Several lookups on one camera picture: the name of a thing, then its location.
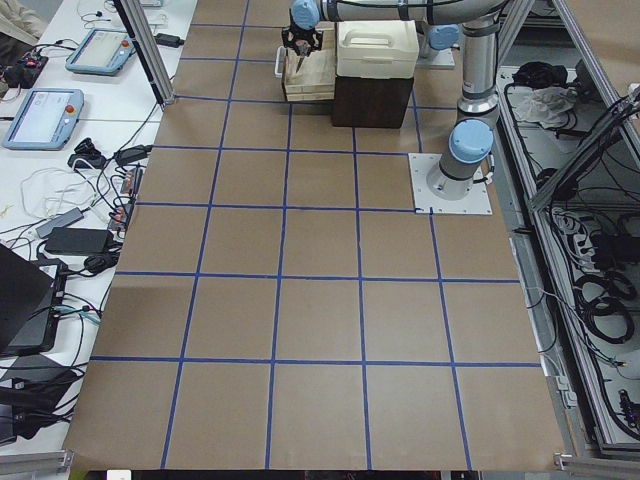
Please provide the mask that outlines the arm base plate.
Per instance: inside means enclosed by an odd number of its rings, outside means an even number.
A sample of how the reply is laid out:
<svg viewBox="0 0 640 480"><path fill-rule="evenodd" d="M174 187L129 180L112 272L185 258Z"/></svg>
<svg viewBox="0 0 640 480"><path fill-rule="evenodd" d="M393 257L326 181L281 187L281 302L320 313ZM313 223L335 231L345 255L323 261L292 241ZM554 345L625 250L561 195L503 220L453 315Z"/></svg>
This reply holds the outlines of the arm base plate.
<svg viewBox="0 0 640 480"><path fill-rule="evenodd" d="M409 153L414 211L433 215L490 216L492 207L481 169L472 179L453 180L440 169L440 154Z"/></svg>
<svg viewBox="0 0 640 480"><path fill-rule="evenodd" d="M453 70L455 68L453 49L434 50L429 48L425 53L419 55L416 66L423 69Z"/></svg>

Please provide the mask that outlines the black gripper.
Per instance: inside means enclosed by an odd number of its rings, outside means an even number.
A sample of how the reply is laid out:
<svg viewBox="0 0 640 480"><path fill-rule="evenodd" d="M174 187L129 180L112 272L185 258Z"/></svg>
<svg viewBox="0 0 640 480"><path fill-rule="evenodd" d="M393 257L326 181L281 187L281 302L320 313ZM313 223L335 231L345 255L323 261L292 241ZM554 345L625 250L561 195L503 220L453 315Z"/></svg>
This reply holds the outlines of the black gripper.
<svg viewBox="0 0 640 480"><path fill-rule="evenodd" d="M311 53L322 49L323 33L315 29L303 29L291 24L281 31L282 44L296 53Z"/></svg>

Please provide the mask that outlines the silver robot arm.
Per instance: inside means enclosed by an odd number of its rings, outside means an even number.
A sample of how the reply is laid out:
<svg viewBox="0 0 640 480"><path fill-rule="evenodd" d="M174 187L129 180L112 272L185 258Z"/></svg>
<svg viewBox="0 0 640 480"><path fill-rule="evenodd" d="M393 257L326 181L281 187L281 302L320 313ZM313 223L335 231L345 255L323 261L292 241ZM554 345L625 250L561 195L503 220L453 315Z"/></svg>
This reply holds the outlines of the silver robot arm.
<svg viewBox="0 0 640 480"><path fill-rule="evenodd" d="M438 175L451 182L473 179L493 147L497 117L499 12L503 1L293 1L283 45L303 59L322 46L316 30L322 21L423 21L430 27L456 24L463 34L462 86L457 124L448 151L439 160Z"/></svg>
<svg viewBox="0 0 640 480"><path fill-rule="evenodd" d="M457 24L430 26L426 40L430 50L442 51L458 43L460 28Z"/></svg>

